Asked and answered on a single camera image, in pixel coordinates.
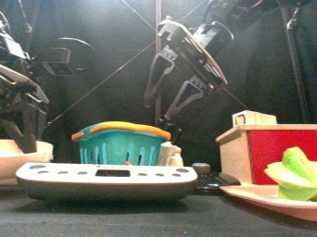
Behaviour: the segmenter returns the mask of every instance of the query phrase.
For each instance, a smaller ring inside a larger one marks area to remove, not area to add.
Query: red panel
[[[299,146],[309,160],[317,161],[317,131],[250,131],[249,143],[254,184],[276,184],[264,170],[283,160],[291,147]]]

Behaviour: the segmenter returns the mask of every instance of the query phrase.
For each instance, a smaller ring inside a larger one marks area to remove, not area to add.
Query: plastic basket
[[[172,134],[160,128],[127,122],[105,122],[74,134],[81,163],[155,166],[161,144]]]

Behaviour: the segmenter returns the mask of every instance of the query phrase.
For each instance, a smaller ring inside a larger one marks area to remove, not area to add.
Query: cardboard box
[[[233,127],[238,125],[276,125],[275,115],[263,114],[250,110],[245,110],[233,116]]]
[[[283,153],[299,146],[309,160],[317,161],[317,125],[240,125],[216,141],[221,145],[222,172],[241,183],[276,184],[264,173],[283,160]]]

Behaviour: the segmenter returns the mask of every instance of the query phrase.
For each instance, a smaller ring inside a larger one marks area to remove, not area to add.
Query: green vegetable
[[[279,197],[317,200],[317,168],[299,147],[285,151],[283,162],[271,164],[265,173],[279,183]]]

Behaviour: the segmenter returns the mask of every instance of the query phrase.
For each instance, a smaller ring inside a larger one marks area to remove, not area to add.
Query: white object
[[[158,166],[169,166],[169,164],[176,164],[176,162],[173,160],[176,160],[174,158],[169,160],[170,157],[176,156],[176,154],[180,154],[180,156],[177,157],[177,160],[180,161],[180,157],[181,157],[181,152],[182,149],[177,146],[173,145],[172,142],[166,142],[161,144],[161,148],[160,148],[160,155],[158,155]]]
[[[16,177],[34,199],[162,200],[190,195],[197,173],[192,167],[27,163]]]
[[[317,203],[277,197],[279,185],[222,186],[222,191],[253,205],[300,219],[317,221]]]
[[[184,158],[181,156],[181,148],[176,149],[176,154],[166,160],[168,167],[184,167]]]
[[[54,145],[36,141],[38,152],[24,154],[14,140],[0,140],[0,185],[16,185],[16,170],[27,162],[50,162]]]
[[[275,125],[276,116],[245,110],[233,116],[233,127],[238,125]]]

